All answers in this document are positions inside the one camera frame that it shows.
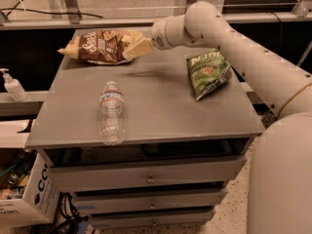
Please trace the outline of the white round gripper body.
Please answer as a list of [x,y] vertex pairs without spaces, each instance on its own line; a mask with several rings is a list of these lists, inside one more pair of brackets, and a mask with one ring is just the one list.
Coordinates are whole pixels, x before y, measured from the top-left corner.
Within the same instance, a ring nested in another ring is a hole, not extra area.
[[151,38],[154,46],[159,50],[168,50],[170,44],[166,37],[167,18],[156,19],[151,28]]

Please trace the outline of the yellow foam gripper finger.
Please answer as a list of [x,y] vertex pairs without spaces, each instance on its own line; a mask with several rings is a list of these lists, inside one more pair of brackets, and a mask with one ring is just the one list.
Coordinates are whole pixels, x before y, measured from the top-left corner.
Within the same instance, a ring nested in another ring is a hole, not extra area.
[[126,48],[123,52],[123,57],[125,59],[135,59],[151,53],[153,49],[153,41],[150,38],[142,38]]

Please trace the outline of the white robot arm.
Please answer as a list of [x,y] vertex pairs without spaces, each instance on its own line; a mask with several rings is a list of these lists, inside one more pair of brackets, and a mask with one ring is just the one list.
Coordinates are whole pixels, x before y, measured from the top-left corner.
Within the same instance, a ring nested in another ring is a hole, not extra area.
[[251,159],[247,234],[312,234],[311,75],[234,30],[208,2],[156,19],[151,38],[160,50],[220,49],[277,117]]

